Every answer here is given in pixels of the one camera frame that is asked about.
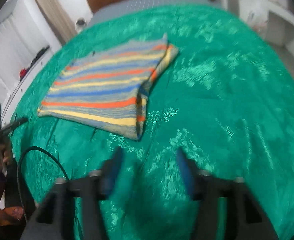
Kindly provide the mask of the person's left forearm sleeve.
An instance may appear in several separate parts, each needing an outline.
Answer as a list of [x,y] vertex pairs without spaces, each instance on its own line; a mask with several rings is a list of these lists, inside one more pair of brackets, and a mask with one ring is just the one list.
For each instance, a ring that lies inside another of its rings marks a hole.
[[15,179],[7,178],[0,171],[0,226],[18,224],[23,214]]

